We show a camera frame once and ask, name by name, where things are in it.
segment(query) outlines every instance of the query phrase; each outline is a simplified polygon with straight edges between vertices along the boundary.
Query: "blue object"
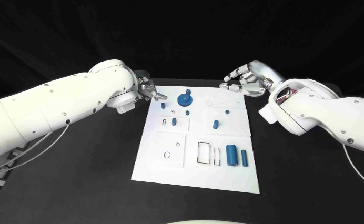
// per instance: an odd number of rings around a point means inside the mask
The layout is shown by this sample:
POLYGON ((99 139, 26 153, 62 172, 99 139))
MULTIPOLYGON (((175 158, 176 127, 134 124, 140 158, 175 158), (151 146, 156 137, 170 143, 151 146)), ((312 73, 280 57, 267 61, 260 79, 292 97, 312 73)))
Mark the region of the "blue object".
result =
POLYGON ((225 146, 225 158, 228 166, 237 166, 237 146, 232 144, 225 146))
POLYGON ((180 94, 176 98, 176 102, 183 107, 189 106, 192 103, 192 96, 189 94, 180 94))
POLYGON ((242 159, 242 166, 248 167, 248 159, 247 159, 247 151, 241 150, 241 159, 242 159))
POLYGON ((218 120, 214 121, 214 126, 212 127, 214 127, 214 129, 218 128, 218 120))

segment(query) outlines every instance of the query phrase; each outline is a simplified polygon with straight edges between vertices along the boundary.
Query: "robotic hand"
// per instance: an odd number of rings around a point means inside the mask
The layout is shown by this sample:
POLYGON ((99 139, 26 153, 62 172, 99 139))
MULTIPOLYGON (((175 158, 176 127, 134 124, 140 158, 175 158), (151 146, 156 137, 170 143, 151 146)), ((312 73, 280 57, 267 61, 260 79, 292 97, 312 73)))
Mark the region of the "robotic hand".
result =
POLYGON ((260 110, 267 122, 276 121, 284 129, 302 135, 316 125, 345 145, 364 150, 364 99, 339 98, 333 91, 310 79, 289 79, 260 61, 237 68, 224 81, 240 76, 241 85, 219 84, 219 88, 261 96, 268 90, 268 102, 260 110))
POLYGON ((144 70, 133 72, 120 60, 108 60, 88 73, 0 99, 0 155, 94 114, 104 105, 124 113, 143 98, 167 99, 144 70))

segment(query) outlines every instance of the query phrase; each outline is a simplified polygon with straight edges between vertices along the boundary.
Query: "black table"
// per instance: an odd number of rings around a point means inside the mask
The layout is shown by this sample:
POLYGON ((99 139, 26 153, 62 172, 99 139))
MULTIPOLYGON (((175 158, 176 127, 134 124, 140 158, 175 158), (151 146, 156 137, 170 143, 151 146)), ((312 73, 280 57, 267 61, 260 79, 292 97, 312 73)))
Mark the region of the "black table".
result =
MULTIPOLYGON (((219 81, 156 83, 216 87, 219 81)), ((138 102, 124 115, 104 108, 71 125, 50 150, 13 171, 0 191, 0 223, 362 222, 364 182, 341 144, 319 127, 294 136, 270 125, 258 114, 266 102, 267 95, 245 97, 260 195, 130 180, 149 109, 138 102)), ((364 153, 348 152, 364 171, 364 153)))

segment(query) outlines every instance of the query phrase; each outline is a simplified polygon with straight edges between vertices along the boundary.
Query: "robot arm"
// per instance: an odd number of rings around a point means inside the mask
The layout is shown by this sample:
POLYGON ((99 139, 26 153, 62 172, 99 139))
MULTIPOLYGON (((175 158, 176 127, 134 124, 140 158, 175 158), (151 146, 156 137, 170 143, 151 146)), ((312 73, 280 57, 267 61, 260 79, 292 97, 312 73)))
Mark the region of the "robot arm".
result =
POLYGON ((364 150, 362 98, 339 98, 325 85, 310 79, 284 80, 258 61, 235 69, 224 80, 238 75, 241 85, 222 83, 219 87, 247 96, 260 96, 268 90, 268 103, 260 114, 270 124, 279 121, 284 129, 299 136, 318 125, 342 144, 364 150))
POLYGON ((24 142, 92 115, 107 105, 124 113, 138 99, 167 97, 156 92, 146 71, 136 73, 120 60, 0 99, 0 155, 24 142))

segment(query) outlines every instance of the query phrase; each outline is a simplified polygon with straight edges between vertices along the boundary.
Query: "white board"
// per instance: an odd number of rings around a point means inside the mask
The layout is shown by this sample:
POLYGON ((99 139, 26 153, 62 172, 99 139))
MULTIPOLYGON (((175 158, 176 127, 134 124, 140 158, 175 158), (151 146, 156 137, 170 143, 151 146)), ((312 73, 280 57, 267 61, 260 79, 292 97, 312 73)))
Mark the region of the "white board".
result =
POLYGON ((157 92, 169 99, 164 109, 160 101, 150 102, 131 180, 258 194, 244 96, 209 87, 157 86, 157 92), (176 98, 186 89, 193 101, 182 107, 176 98), (215 119, 219 120, 218 129, 212 128, 215 119), (183 149, 176 148, 176 141, 182 141, 183 149), (209 164, 198 163, 199 142, 209 143, 209 164), (229 144, 237 146, 235 167, 228 166, 225 160, 225 146, 229 144), (219 148, 219 166, 214 165, 214 148, 219 148), (248 167, 241 164, 242 149, 248 167))

